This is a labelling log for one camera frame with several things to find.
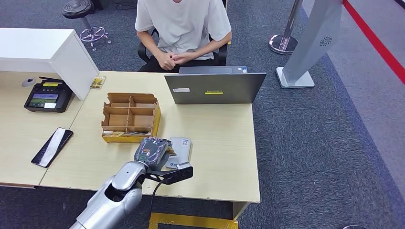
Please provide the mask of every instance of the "red floor stripe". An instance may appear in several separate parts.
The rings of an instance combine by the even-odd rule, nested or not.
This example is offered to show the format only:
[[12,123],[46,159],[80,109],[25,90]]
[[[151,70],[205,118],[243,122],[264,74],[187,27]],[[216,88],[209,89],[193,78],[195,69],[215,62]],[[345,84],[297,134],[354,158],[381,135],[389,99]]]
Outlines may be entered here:
[[363,18],[360,17],[359,13],[353,8],[353,6],[347,0],[343,0],[343,5],[349,12],[350,16],[354,19],[359,28],[363,31],[364,35],[374,46],[377,52],[385,60],[385,62],[390,66],[393,72],[398,76],[398,78],[405,84],[405,68],[400,64],[400,62],[391,54],[387,47],[381,42],[380,39],[375,35],[371,28],[366,24]]

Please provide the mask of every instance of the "chrome stool base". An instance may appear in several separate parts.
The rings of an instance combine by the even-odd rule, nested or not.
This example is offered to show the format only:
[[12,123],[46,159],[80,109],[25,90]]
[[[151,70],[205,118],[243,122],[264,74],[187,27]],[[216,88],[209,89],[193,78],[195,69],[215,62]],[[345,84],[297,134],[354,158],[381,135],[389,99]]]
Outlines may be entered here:
[[107,39],[107,43],[111,43],[111,40],[107,37],[108,32],[101,26],[90,26],[85,17],[82,18],[83,23],[86,28],[83,30],[79,38],[84,42],[90,42],[91,48],[93,51],[96,51],[97,48],[94,46],[93,42],[100,40],[101,38]]

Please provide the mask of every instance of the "cardboard organizer tray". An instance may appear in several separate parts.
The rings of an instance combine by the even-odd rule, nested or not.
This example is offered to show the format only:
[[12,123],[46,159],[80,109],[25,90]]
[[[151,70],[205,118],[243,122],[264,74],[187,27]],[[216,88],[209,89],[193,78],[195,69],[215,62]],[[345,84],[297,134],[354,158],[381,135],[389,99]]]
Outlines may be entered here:
[[[156,136],[160,121],[160,107],[153,94],[108,93],[104,103],[102,138],[106,142],[139,143],[143,138]],[[124,132],[108,136],[107,132]]]

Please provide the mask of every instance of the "desk leg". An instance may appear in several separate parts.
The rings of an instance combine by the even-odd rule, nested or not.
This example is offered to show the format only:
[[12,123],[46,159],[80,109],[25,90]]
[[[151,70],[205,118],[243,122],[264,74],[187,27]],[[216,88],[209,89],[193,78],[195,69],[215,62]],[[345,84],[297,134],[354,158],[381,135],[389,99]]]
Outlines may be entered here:
[[247,206],[249,206],[250,202],[234,202],[233,204],[234,220],[237,220]]

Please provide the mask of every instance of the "black office chair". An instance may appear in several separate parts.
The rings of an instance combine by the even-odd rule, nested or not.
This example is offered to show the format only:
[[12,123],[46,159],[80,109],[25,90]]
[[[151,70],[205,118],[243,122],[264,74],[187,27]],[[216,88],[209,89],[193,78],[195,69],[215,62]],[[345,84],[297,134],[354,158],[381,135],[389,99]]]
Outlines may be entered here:
[[[157,33],[159,35],[159,32],[156,29],[153,29],[150,34],[153,36],[154,33]],[[218,64],[218,66],[225,66],[226,65],[226,53],[228,50],[228,44],[224,44],[222,47],[218,49],[218,53],[213,52],[214,54],[214,61]],[[150,61],[150,58],[146,54],[146,47],[142,44],[142,42],[139,43],[138,46],[138,55],[143,61],[148,63]]]

